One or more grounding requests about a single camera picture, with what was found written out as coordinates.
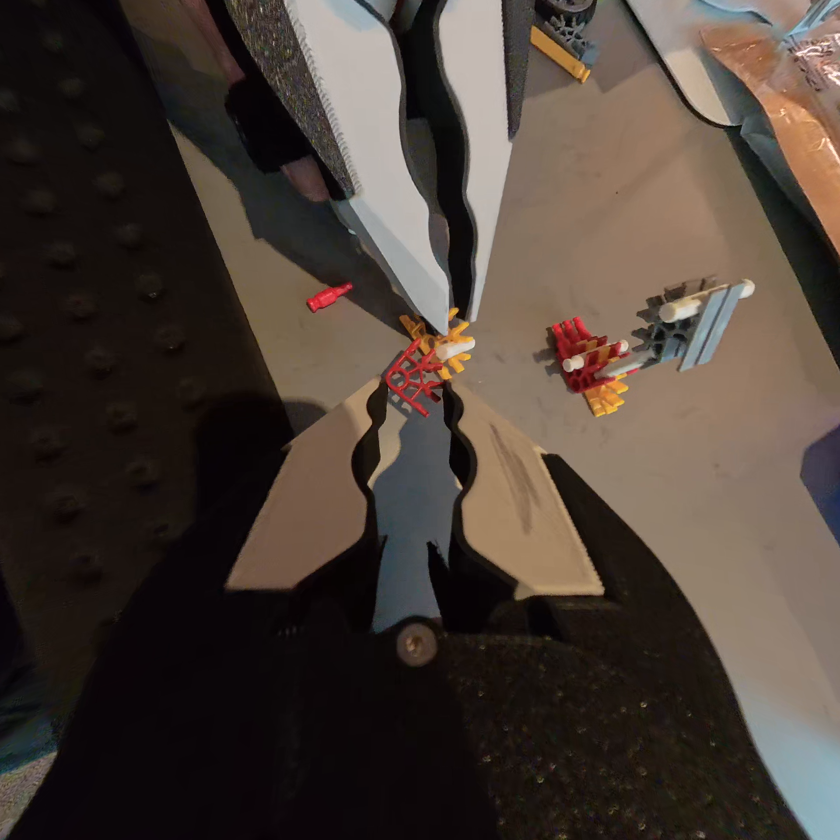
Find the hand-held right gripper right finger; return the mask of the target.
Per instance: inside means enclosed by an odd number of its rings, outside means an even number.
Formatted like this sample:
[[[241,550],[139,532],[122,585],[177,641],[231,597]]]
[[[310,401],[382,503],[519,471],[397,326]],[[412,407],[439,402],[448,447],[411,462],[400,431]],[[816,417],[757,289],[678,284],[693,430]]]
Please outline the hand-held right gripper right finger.
[[[509,584],[517,601],[603,596],[547,452],[464,386],[445,387],[444,417],[458,485],[454,537],[466,556]]]

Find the short red toy rod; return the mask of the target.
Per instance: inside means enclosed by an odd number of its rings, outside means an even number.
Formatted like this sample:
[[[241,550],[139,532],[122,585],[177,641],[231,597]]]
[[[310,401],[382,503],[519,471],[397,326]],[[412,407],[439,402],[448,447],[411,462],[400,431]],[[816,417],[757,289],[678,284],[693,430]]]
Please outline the short red toy rod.
[[[353,283],[345,282],[336,287],[327,287],[306,300],[310,312],[315,313],[332,306],[339,299],[347,296],[353,289]]]

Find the small red toy assembly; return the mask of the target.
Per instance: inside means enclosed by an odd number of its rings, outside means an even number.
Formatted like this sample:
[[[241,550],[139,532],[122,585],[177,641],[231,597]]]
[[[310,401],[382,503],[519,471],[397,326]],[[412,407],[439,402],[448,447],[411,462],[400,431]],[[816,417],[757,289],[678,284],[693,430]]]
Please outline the small red toy assembly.
[[[549,338],[567,389],[583,396],[594,417],[617,412],[628,390],[626,378],[644,363],[628,342],[593,334],[581,318],[556,322]]]

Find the shiny plastic bag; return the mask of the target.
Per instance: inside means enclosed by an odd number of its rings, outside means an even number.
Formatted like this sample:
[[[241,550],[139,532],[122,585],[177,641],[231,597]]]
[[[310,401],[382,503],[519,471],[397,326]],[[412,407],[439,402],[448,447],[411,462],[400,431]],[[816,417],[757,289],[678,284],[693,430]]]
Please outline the shiny plastic bag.
[[[784,38],[759,24],[705,28],[700,38],[761,106],[794,182],[837,253],[838,16]]]

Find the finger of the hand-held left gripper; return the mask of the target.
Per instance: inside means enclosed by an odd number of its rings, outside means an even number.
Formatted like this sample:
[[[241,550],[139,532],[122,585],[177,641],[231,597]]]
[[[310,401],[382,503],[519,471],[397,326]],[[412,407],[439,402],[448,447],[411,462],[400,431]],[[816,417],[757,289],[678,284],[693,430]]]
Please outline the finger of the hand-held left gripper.
[[[289,18],[350,177],[338,214],[415,314],[444,332],[450,278],[406,152],[405,78],[392,29],[366,2],[289,2]]]
[[[474,230],[468,321],[477,320],[512,143],[502,2],[444,2],[437,22],[443,74],[466,140],[461,192]]]

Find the white document stand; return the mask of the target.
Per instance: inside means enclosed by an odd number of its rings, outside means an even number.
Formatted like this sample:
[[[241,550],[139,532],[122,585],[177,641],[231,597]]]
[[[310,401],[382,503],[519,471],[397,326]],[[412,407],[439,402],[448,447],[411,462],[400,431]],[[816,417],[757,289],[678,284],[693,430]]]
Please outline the white document stand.
[[[721,128],[739,127],[760,113],[755,97],[707,52],[700,38],[704,28],[749,23],[749,15],[701,1],[627,1],[626,5],[693,113]]]

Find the red fan connector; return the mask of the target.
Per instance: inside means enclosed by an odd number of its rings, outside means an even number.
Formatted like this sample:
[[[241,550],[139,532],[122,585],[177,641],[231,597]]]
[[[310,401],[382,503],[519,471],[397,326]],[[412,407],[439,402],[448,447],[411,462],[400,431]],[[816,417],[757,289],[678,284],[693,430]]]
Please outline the red fan connector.
[[[444,363],[434,349],[424,350],[425,339],[415,338],[397,356],[383,375],[397,407],[420,417],[429,417],[427,403],[440,403]]]

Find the grey toy wheel with tyre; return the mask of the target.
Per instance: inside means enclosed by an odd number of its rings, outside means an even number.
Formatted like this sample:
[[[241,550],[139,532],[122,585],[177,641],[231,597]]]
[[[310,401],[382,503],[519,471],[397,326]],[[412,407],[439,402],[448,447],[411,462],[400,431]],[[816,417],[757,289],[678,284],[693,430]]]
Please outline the grey toy wheel with tyre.
[[[593,19],[597,1],[535,1],[534,10],[543,19],[556,18],[560,25],[587,26]]]

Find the person's left hand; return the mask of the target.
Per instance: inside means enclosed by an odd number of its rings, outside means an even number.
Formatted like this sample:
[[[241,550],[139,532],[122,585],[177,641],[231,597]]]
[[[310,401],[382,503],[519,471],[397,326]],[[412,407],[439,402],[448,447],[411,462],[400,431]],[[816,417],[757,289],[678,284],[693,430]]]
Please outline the person's left hand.
[[[224,73],[226,113],[248,157],[265,174],[283,174],[305,198],[329,200],[319,158],[250,55],[225,2],[181,1]]]

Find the long yellow toy rod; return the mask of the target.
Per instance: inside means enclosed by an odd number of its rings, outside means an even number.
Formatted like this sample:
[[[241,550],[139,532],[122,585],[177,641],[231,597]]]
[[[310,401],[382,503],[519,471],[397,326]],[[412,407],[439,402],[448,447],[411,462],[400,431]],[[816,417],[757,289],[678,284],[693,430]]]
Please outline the long yellow toy rod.
[[[551,59],[580,84],[585,83],[590,76],[591,69],[583,61],[576,58],[567,48],[556,43],[536,25],[531,26],[530,42],[540,53]]]

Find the yellow fan connector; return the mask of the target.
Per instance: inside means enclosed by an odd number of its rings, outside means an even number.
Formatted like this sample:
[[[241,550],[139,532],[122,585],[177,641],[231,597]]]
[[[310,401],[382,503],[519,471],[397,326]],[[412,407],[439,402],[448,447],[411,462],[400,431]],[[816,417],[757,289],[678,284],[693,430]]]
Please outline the yellow fan connector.
[[[453,375],[462,373],[465,370],[466,362],[470,361],[471,355],[469,359],[465,356],[461,356],[455,357],[453,360],[444,363],[438,361],[434,355],[434,347],[439,337],[449,338],[454,341],[462,341],[469,338],[474,339],[466,334],[469,322],[460,318],[459,310],[457,308],[451,308],[448,312],[448,330],[445,333],[429,332],[424,321],[414,320],[409,316],[401,316],[400,322],[404,327],[404,330],[407,331],[408,335],[411,337],[412,341],[419,341],[417,351],[421,353],[422,356],[430,354],[432,362],[438,362],[443,365],[443,367],[437,371],[437,375],[441,380],[448,381]]]

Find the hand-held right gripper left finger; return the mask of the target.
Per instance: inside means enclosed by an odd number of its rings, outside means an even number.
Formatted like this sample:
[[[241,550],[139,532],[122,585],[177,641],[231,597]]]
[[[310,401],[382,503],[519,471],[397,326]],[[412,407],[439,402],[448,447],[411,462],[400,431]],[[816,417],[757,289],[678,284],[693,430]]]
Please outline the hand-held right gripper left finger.
[[[383,385],[369,380],[296,436],[227,578],[232,592],[290,592],[363,536],[368,513],[352,466],[374,431],[368,402]]]

